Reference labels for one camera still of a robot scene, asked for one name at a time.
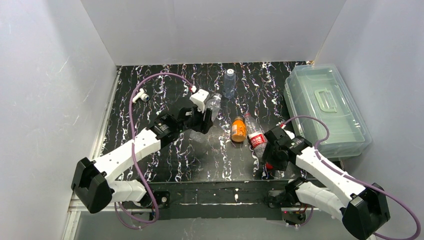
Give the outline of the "red label water bottle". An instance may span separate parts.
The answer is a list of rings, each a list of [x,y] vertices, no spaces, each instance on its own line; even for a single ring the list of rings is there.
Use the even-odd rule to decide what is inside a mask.
[[[244,114],[244,124],[251,146],[258,159],[262,160],[268,142],[264,135],[264,131],[249,112]]]

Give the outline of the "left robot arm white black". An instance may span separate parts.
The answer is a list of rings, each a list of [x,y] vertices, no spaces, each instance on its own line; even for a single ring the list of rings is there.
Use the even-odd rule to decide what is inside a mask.
[[[193,130],[206,134],[213,126],[213,110],[209,107],[182,107],[177,112],[162,112],[133,139],[94,160],[79,160],[71,182],[71,190],[86,209],[95,214],[110,203],[140,202],[148,192],[139,180],[118,181],[118,176],[143,158],[174,142],[181,133]]]

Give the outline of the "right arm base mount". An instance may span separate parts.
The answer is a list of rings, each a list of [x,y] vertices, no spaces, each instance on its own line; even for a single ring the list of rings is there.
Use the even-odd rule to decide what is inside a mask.
[[[296,229],[306,225],[314,212],[314,206],[300,202],[285,190],[268,191],[264,203],[271,209],[280,209],[285,226]]]

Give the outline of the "clear blue-tinted bottle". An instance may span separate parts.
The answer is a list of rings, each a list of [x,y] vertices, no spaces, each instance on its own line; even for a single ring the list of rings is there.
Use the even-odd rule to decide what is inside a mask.
[[[235,92],[236,92],[236,74],[234,71],[234,74],[229,76],[226,74],[224,74],[224,79],[223,79],[223,93],[224,96],[227,99],[233,99],[235,96]]]

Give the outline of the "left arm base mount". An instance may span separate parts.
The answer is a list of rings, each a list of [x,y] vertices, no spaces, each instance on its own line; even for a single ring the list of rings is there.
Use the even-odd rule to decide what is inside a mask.
[[[153,195],[160,210],[170,207],[171,194],[169,191],[154,191]],[[146,221],[155,219],[156,210],[148,193],[139,202],[130,201],[129,205],[133,217]]]

